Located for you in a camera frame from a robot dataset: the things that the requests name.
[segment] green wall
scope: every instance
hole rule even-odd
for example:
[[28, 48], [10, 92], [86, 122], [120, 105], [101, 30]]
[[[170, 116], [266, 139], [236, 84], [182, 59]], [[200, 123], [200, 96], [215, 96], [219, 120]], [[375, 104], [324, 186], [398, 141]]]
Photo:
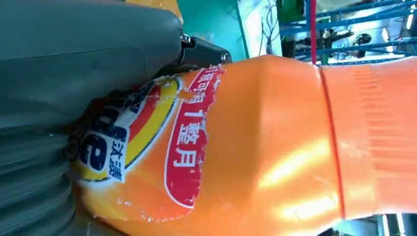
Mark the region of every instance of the green wall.
[[184, 30], [229, 50], [233, 61], [248, 58], [237, 0], [178, 0]]

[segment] wire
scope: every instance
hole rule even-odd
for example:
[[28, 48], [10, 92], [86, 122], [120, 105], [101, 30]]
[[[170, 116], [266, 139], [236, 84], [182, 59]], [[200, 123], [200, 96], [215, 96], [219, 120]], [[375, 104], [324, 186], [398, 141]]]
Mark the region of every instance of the wire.
[[310, 0], [310, 30], [311, 30], [311, 63], [317, 62], [317, 40], [316, 40], [316, 0]]
[[261, 26], [262, 26], [262, 34], [261, 34], [261, 46], [259, 47], [259, 53], [258, 56], [261, 55], [261, 50], [262, 50], [262, 44], [264, 42], [264, 22], [261, 22]]
[[264, 36], [267, 38], [267, 48], [266, 48], [266, 52], [267, 54], [272, 54], [272, 42], [274, 40], [277, 39], [277, 37], [280, 35], [281, 32], [279, 32], [274, 38], [272, 38], [273, 36], [273, 32], [276, 28], [276, 26], [278, 25], [278, 16], [276, 17], [275, 22], [272, 22], [272, 9], [274, 9], [274, 7], [277, 7], [276, 4], [273, 5], [269, 5], [268, 8], [268, 12], [266, 15], [266, 22], [268, 25], [268, 29], [269, 29], [269, 33], [265, 32], [265, 27], [264, 27], [264, 21], [261, 19], [261, 29], [262, 29], [262, 36], [261, 36], [261, 46], [259, 48], [259, 56], [261, 55], [261, 50], [262, 50], [262, 45], [263, 45], [263, 41], [264, 41]]

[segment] blue metal rack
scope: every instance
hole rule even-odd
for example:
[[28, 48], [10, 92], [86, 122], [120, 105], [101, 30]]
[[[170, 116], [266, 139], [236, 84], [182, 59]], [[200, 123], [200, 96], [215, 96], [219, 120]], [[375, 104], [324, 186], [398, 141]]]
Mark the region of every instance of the blue metal rack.
[[[300, 23], [300, 22], [287, 22], [287, 23], [280, 22], [281, 36], [310, 31], [309, 1], [310, 0], [306, 0], [306, 16], [305, 18], [302, 19], [306, 21], [306, 24]], [[348, 19], [348, 20], [339, 20], [339, 21], [333, 21], [329, 23], [317, 23], [316, 29], [318, 30], [330, 29], [334, 27], [347, 26], [347, 25], [352, 25], [352, 24], [357, 24], [357, 23], [371, 22], [371, 21], [390, 19], [390, 18], [399, 18], [399, 17], [408, 16], [410, 14], [417, 15], [417, 10], [411, 11], [411, 6], [413, 5], [417, 5], [417, 0], [384, 0], [384, 1], [374, 2], [374, 3], [368, 3], [368, 4], [362, 4], [358, 6], [343, 8], [343, 9], [330, 11], [330, 12], [318, 13], [316, 14], [316, 19], [330, 17], [330, 16], [340, 16], [339, 18], [341, 19], [341, 15], [345, 13], [371, 9], [371, 8], [381, 7], [381, 6], [392, 6], [390, 9], [382, 10], [380, 12], [377, 12], [375, 14], [365, 16], [365, 17], [359, 17], [359, 18]], [[319, 55], [338, 53], [338, 52], [363, 50], [363, 51], [377, 52], [380, 54], [394, 53], [394, 54], [404, 55], [406, 57], [413, 56], [413, 54], [409, 52], [400, 52], [400, 51], [388, 52], [385, 50], [385, 48], [388, 46], [399, 46], [399, 45], [406, 45], [406, 44], [417, 45], [417, 38], [409, 38], [406, 40], [395, 40], [395, 41], [391, 41], [387, 43], [364, 44], [364, 45], [343, 47], [343, 48], [318, 49], [317, 55], [319, 56]], [[304, 60], [304, 59], [310, 58], [311, 57], [310, 54], [311, 54], [310, 50], [302, 50], [302, 51], [298, 51], [296, 53], [296, 56], [297, 57], [304, 56], [301, 58], [301, 60]], [[367, 62], [375, 63], [375, 62], [381, 62], [381, 61], [386, 61], [386, 60], [385, 59], [372, 60], [372, 61], [367, 61]], [[363, 63], [363, 62], [362, 61], [352, 62], [352, 64], [359, 64], [359, 63]]]

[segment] red stripe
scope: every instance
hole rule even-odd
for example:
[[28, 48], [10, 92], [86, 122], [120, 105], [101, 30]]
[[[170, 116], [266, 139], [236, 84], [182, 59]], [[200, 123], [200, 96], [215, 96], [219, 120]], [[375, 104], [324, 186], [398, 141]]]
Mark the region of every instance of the red stripe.
[[311, 63], [317, 62], [317, 42], [316, 42], [316, 0], [310, 1], [310, 30], [311, 30]]
[[161, 96], [161, 87], [154, 86], [147, 95], [146, 103], [136, 120], [130, 125], [129, 142], [142, 130], [148, 122], [153, 111], [155, 111], [156, 103]]

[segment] gray plastic housing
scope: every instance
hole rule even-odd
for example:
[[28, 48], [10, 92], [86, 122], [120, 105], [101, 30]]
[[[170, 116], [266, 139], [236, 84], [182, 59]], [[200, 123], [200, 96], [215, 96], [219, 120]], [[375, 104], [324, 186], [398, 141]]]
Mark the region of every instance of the gray plastic housing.
[[173, 13], [121, 1], [2, 0], [0, 116], [9, 128], [75, 120], [178, 59], [181, 32]]

